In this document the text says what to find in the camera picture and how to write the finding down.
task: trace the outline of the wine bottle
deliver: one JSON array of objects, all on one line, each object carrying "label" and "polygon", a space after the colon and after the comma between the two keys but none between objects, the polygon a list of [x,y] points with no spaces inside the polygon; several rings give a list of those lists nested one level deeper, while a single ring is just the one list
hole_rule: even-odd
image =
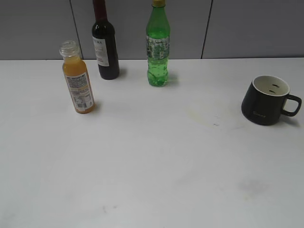
[{"label": "wine bottle", "polygon": [[103,79],[115,79],[119,75],[115,29],[107,19],[105,0],[93,0],[93,6],[96,23],[92,35],[99,73]]}]

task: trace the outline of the mug rim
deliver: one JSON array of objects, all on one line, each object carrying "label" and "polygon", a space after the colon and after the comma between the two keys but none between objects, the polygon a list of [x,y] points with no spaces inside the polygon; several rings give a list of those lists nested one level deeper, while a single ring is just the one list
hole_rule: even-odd
[{"label": "mug rim", "polygon": [[[272,78],[275,77],[275,78],[281,80],[282,82],[284,82],[284,83],[287,85],[288,91],[287,91],[285,94],[283,94],[283,95],[273,95],[273,94],[264,93],[263,91],[259,90],[259,89],[255,86],[254,81],[255,81],[256,79],[260,78],[260,77],[265,77],[265,76],[266,76],[266,77],[272,77]],[[252,85],[253,85],[253,87],[254,87],[257,91],[259,91],[260,93],[263,93],[263,94],[265,94],[265,95],[267,95],[267,96],[277,96],[277,97],[281,97],[281,96],[286,96],[286,95],[288,95],[288,94],[290,93],[289,84],[288,84],[286,81],[284,81],[283,79],[281,79],[281,78],[279,78],[279,77],[277,77],[277,76],[272,76],[272,75],[259,75],[259,76],[255,77],[255,78],[252,80]]]}]

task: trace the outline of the juice bottle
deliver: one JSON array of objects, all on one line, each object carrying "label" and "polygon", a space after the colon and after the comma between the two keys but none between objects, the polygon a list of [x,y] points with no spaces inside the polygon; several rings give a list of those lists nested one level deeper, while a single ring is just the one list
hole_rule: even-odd
[{"label": "juice bottle", "polygon": [[65,41],[60,46],[64,59],[62,66],[67,87],[76,112],[85,114],[94,109],[94,98],[86,64],[80,59],[79,46],[74,41]]}]

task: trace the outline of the mug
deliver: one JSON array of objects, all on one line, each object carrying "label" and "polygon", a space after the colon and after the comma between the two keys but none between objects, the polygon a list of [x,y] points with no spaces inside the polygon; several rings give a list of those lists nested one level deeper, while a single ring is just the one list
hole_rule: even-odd
[{"label": "mug", "polygon": [[[289,85],[284,80],[275,76],[258,76],[245,95],[242,113],[248,120],[260,125],[277,123],[281,114],[295,116],[301,108],[302,100],[289,92]],[[284,110],[287,99],[298,103],[294,112]]]}]

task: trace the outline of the green bottle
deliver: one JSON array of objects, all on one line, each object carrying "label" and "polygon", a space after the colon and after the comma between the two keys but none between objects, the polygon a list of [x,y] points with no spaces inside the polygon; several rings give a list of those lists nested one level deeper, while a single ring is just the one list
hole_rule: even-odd
[{"label": "green bottle", "polygon": [[146,28],[148,81],[152,86],[164,86],[168,81],[170,25],[165,5],[165,0],[153,0],[153,11]]}]

